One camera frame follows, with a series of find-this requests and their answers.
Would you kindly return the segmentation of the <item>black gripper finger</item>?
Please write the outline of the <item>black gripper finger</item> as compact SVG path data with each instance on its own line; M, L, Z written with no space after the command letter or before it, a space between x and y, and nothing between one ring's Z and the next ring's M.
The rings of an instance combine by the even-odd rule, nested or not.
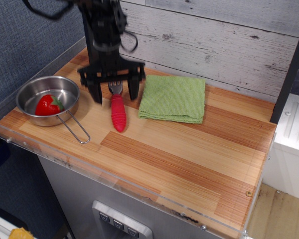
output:
M100 83L97 82L88 83L88 90L93 100L99 104L102 104L103 98L102 98L102 90L101 90Z
M128 88L130 99L135 100L139 94L141 76L139 74L132 74L128 76Z

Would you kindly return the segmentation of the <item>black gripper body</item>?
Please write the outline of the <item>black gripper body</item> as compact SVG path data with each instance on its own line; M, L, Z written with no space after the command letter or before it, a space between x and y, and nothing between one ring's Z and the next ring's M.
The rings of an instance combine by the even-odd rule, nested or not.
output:
M118 49L111 52L99 52L99 60L86 67L78 69L81 84L88 86L90 82L109 82L127 80L129 75L139 74L145 78L145 63L123 58Z

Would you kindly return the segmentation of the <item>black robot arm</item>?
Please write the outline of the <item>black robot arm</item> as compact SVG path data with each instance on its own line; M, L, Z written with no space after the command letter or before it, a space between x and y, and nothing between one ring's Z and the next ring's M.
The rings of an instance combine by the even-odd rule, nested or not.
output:
M126 80L131 100L138 97L140 81L145 78L145 63L120 55L121 35L127 17L118 0L74 0L83 18L89 66L78 70L81 84L95 102L101 103L101 83Z

